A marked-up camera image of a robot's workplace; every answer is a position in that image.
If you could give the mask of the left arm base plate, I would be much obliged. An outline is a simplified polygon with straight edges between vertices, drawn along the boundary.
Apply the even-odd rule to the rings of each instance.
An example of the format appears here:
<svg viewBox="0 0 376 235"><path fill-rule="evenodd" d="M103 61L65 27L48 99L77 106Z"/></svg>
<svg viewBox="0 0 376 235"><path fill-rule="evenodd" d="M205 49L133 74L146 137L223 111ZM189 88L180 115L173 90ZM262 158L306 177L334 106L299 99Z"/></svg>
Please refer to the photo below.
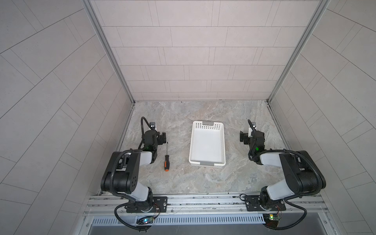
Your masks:
<svg viewBox="0 0 376 235"><path fill-rule="evenodd" d="M166 196L154 196L145 202L132 202L125 206L127 213L159 213L166 212L167 208Z"/></svg>

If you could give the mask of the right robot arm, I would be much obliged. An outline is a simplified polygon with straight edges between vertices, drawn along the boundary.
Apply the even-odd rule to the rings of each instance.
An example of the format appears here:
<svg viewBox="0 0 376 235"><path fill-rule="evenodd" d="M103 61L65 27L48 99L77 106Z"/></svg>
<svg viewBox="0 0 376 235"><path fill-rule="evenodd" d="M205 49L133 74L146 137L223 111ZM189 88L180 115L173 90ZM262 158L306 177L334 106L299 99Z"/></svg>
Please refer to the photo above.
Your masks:
<svg viewBox="0 0 376 235"><path fill-rule="evenodd" d="M249 160L258 165L275 166L282 169L284 179L260 190L259 197L244 196L243 200L253 210L285 210L287 199L318 194L326 187L326 180L311 156L304 150L267 150L265 134L257 130L240 132L240 142L248 145Z"/></svg>

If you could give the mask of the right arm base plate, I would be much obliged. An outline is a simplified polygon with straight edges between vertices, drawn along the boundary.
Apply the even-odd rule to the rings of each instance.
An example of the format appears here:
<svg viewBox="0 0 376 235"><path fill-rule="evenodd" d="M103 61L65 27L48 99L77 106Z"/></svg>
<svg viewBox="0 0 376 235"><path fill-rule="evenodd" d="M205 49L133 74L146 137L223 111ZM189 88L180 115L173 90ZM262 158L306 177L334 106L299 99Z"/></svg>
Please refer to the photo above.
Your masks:
<svg viewBox="0 0 376 235"><path fill-rule="evenodd" d="M241 196L241 200L245 202L248 212L278 212L286 210L283 200L271 200L267 196L244 195Z"/></svg>

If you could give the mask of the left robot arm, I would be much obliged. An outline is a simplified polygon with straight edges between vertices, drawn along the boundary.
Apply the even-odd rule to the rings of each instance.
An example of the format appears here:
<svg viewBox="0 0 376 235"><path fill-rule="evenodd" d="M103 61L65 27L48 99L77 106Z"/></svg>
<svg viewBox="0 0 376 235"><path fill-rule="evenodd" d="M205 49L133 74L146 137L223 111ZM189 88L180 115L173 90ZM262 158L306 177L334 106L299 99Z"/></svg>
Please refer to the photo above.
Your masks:
<svg viewBox="0 0 376 235"><path fill-rule="evenodd" d="M148 130L143 134L141 149L113 152L100 187L103 192L126 198L130 205L127 212L150 212L154 210L152 189L138 181L139 170L143 165L155 162L158 146L166 144L166 133Z"/></svg>

